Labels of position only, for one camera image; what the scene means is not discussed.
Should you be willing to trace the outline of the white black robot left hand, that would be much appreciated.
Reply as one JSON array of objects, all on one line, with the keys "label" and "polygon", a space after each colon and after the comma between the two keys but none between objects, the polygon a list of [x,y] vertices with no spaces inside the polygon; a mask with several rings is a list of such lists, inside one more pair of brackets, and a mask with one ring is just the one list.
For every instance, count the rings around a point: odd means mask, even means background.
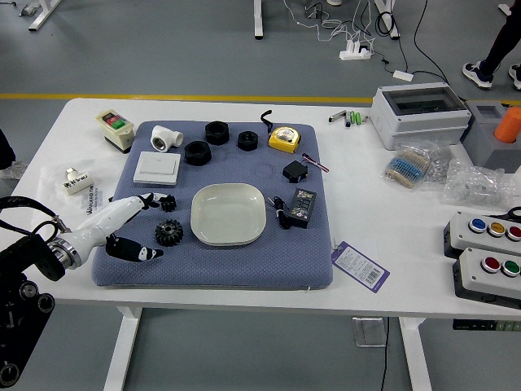
[{"label": "white black robot left hand", "polygon": [[62,234],[60,239],[71,248],[70,268],[83,265],[92,250],[99,246],[105,246],[108,255],[124,261],[142,262],[162,257],[162,250],[148,248],[133,240],[117,237],[114,233],[142,210],[159,207],[160,201],[166,198],[165,194],[147,193],[112,201],[75,231]]}]

